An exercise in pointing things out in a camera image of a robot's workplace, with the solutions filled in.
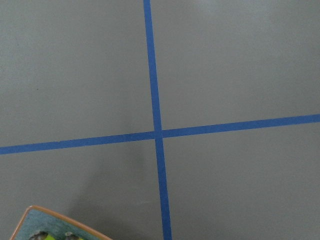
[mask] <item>blue tape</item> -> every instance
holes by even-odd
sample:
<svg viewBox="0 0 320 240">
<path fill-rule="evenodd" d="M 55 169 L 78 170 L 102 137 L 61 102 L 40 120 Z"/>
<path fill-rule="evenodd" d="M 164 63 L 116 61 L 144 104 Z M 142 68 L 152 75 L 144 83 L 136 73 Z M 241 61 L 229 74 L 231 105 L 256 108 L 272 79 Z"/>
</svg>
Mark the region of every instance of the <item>blue tape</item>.
<svg viewBox="0 0 320 240">
<path fill-rule="evenodd" d="M 320 114 L 163 130 L 163 138 L 319 123 Z"/>
<path fill-rule="evenodd" d="M 153 131 L 0 147 L 0 155 L 154 139 Z"/>
<path fill-rule="evenodd" d="M 152 26 L 150 0 L 143 0 L 143 8 L 144 8 L 144 20 L 145 20 L 146 45 L 147 45 L 147 53 L 148 53 L 153 126 L 154 126 L 154 136 L 155 136 L 154 140 L 155 140 L 155 151 L 156 151 L 157 170 L 158 170 L 163 239 L 172 240 L 169 197 L 168 197 L 168 190 L 167 190 L 165 151 L 164 151 L 163 136 L 162 136 L 161 111 L 160 111 L 160 101 L 159 101 L 157 66 L 156 66 L 156 55 L 155 55 L 155 44 L 154 44 L 154 33 L 153 33 L 153 26 Z"/>
</svg>

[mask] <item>brown object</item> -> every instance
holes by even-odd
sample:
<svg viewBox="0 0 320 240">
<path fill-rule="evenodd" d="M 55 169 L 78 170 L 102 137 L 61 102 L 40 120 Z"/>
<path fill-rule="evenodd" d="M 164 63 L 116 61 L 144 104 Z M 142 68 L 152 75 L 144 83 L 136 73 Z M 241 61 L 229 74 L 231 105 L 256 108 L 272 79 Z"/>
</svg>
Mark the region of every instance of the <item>brown object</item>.
<svg viewBox="0 0 320 240">
<path fill-rule="evenodd" d="M 88 227 L 88 226 L 86 226 L 86 225 L 84 225 L 84 224 L 82 224 L 82 223 L 80 223 L 80 222 L 78 222 L 76 220 L 73 220 L 73 219 L 71 219 L 71 218 L 69 218 L 67 216 L 64 216 L 64 215 L 62 215 L 60 213 L 57 213 L 55 211 L 52 211 L 50 209 L 44 208 L 42 206 L 36 206 L 36 205 L 35 206 L 30 206 L 30 207 L 28 207 L 26 209 L 26 211 L 24 212 L 24 214 L 23 214 L 18 226 L 14 230 L 10 240 L 15 240 L 15 238 L 16 238 L 16 236 L 17 236 L 22 224 L 24 223 L 24 220 L 27 217 L 27 215 L 28 215 L 30 210 L 38 210 L 38 211 L 41 211 L 41 212 L 43 212 L 45 214 L 48 214 L 48 215 L 51 215 L 51 216 L 56 217 L 58 219 L 61 219 L 62 221 L 65 221 L 65 222 L 67 222 L 69 224 L 72 224 L 72 225 L 74 225 L 74 226 L 76 226 L 76 227 L 88 232 L 89 234 L 91 234 L 91 235 L 93 235 L 93 236 L 95 236 L 95 237 L 97 237 L 97 238 L 99 238 L 101 240 L 112 240 L 111 238 L 107 237 L 106 235 L 103 235 L 102 233 L 100 233 L 100 232 L 92 229 L 91 227 Z"/>
</svg>

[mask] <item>orange rim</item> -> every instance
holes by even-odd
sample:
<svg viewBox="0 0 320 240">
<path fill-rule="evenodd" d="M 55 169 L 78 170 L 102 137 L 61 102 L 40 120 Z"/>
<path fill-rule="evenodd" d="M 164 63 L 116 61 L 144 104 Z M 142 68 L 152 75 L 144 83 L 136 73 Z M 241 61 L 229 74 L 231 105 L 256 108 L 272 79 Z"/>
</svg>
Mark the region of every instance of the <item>orange rim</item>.
<svg viewBox="0 0 320 240">
<path fill-rule="evenodd" d="M 76 227 L 78 227 L 78 228 L 80 228 L 80 229 L 82 229 L 82 230 L 84 230 L 84 231 L 92 234 L 93 236 L 95 236 L 95 237 L 97 237 L 97 238 L 99 238 L 99 239 L 101 239 L 101 240 L 112 240 L 111 238 L 107 237 L 106 235 L 103 235 L 102 233 L 100 233 L 100 232 L 92 229 L 91 227 L 88 227 L 88 226 L 86 226 L 86 225 L 84 225 L 84 224 L 82 224 L 82 223 L 80 223 L 80 222 L 78 222 L 78 221 L 76 221 L 76 220 L 73 220 L 73 219 L 71 219 L 70 217 L 64 216 L 64 215 L 62 215 L 62 214 L 60 214 L 60 213 L 57 213 L 57 212 L 52 211 L 52 210 L 50 210 L 50 209 L 47 209 L 47 208 L 45 208 L 45 207 L 36 206 L 36 205 L 30 206 L 30 207 L 28 207 L 28 208 L 26 209 L 26 211 L 24 212 L 21 220 L 19 221 L 18 226 L 17 226 L 16 229 L 14 230 L 14 232 L 13 232 L 10 240 L 15 240 L 15 238 L 16 238 L 16 236 L 17 236 L 17 234 L 18 234 L 18 232 L 19 232 L 19 230 L 20 230 L 23 222 L 25 221 L 26 216 L 28 215 L 28 212 L 29 212 L 30 210 L 38 210 L 38 211 L 41 211 L 41 212 L 46 213 L 46 214 L 48 214 L 48 215 L 51 215 L 51 216 L 53 216 L 53 217 L 56 217 L 56 218 L 58 218 L 58 219 L 61 219 L 61 220 L 65 221 L 65 222 L 67 222 L 67 223 L 69 223 L 69 224 L 72 224 L 72 225 L 74 225 L 74 226 L 76 226 Z"/>
</svg>

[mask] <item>vertical blue line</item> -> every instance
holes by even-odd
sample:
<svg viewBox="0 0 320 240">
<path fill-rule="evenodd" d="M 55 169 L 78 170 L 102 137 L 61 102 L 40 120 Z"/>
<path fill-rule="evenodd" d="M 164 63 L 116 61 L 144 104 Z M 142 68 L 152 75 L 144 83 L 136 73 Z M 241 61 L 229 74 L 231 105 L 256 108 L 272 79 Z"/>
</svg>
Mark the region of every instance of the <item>vertical blue line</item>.
<svg viewBox="0 0 320 240">
<path fill-rule="evenodd" d="M 157 170 L 158 170 L 162 231 L 163 231 L 164 240 L 172 240 L 169 197 L 168 197 L 168 189 L 167 189 L 166 164 L 165 164 L 165 151 L 164 151 L 162 125 L 161 125 L 157 66 L 156 66 L 156 55 L 155 55 L 155 44 L 154 44 L 154 33 L 153 33 L 153 26 L 152 26 L 150 0 L 143 0 L 143 7 L 144 7 L 145 34 L 146 34 L 146 45 L 147 45 L 148 64 L 149 64 L 155 152 L 156 152 L 156 161 L 157 161 Z"/>
</svg>

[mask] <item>yellow-green object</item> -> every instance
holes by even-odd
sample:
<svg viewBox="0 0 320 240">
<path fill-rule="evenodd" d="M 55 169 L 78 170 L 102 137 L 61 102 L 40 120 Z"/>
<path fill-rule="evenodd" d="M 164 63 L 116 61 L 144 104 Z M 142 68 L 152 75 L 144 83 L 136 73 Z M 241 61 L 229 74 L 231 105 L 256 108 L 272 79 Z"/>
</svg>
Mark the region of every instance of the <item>yellow-green object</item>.
<svg viewBox="0 0 320 240">
<path fill-rule="evenodd" d="M 74 235 L 72 232 L 66 232 L 65 240 L 84 240 L 84 239 L 77 235 Z"/>
<path fill-rule="evenodd" d="M 55 240 L 55 238 L 45 231 L 40 231 L 30 237 L 29 240 Z"/>
</svg>

